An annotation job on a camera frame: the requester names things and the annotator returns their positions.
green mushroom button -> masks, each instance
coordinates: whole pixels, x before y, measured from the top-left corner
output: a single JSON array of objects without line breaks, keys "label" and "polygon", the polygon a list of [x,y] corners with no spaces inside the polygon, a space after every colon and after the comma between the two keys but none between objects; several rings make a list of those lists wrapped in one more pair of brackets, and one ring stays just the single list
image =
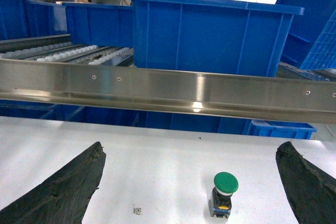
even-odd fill
[{"label": "green mushroom button", "polygon": [[219,193],[225,195],[231,195],[238,190],[238,180],[231,173],[218,173],[214,178],[214,183]]}]

white table surface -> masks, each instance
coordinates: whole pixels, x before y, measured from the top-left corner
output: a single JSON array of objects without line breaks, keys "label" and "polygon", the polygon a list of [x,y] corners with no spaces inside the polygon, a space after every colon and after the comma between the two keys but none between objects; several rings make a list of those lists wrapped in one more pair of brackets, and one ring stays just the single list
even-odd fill
[{"label": "white table surface", "polygon": [[[83,223],[297,223],[275,161],[284,138],[141,129],[0,117],[0,209],[96,141],[107,160]],[[336,177],[336,143],[294,140]],[[229,220],[211,217],[218,172],[239,181]],[[143,215],[135,215],[133,207]]]}]

metal beam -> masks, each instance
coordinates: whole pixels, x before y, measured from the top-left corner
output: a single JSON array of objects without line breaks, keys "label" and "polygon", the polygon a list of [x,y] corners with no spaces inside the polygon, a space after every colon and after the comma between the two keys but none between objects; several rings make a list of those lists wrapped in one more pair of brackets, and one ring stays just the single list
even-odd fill
[{"label": "metal beam", "polygon": [[11,52],[15,50],[23,50],[31,47],[42,47],[52,44],[65,43],[69,41],[71,41],[69,34],[25,38],[25,39],[0,40],[0,53]]},{"label": "metal beam", "polygon": [[0,60],[0,98],[336,123],[336,83]]}]

blue storage bin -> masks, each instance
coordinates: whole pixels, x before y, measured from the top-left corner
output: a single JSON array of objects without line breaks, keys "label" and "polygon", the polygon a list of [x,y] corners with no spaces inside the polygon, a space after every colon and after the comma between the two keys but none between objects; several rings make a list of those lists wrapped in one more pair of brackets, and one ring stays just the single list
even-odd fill
[{"label": "blue storage bin", "polygon": [[132,6],[63,3],[73,44],[133,47]]},{"label": "blue storage bin", "polygon": [[139,126],[165,130],[243,134],[247,119],[164,112],[139,112]]},{"label": "blue storage bin", "polygon": [[70,108],[72,113],[68,113],[65,121],[81,123],[98,123],[119,126],[135,126],[138,122],[138,111],[95,108],[87,106],[75,106],[76,110]]},{"label": "blue storage bin", "polygon": [[273,122],[250,120],[244,129],[244,135],[271,136],[295,139],[310,139],[317,130],[308,123]]},{"label": "blue storage bin", "polygon": [[55,120],[54,104],[0,100],[0,115]]},{"label": "blue storage bin", "polygon": [[304,7],[294,17],[281,60],[300,69],[336,67],[336,1],[277,0]]},{"label": "blue storage bin", "polygon": [[140,68],[274,77],[293,6],[231,0],[132,0]]},{"label": "blue storage bin", "polygon": [[67,34],[65,6],[40,1],[28,1],[28,23],[32,37]]},{"label": "blue storage bin", "polygon": [[27,0],[0,0],[0,40],[29,37]]}]

small label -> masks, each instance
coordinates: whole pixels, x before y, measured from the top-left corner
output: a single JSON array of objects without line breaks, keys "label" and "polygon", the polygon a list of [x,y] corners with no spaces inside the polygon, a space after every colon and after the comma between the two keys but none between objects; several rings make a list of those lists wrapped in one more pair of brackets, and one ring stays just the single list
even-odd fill
[{"label": "small label", "polygon": [[133,205],[133,213],[135,215],[142,215],[143,208],[140,206]]}]

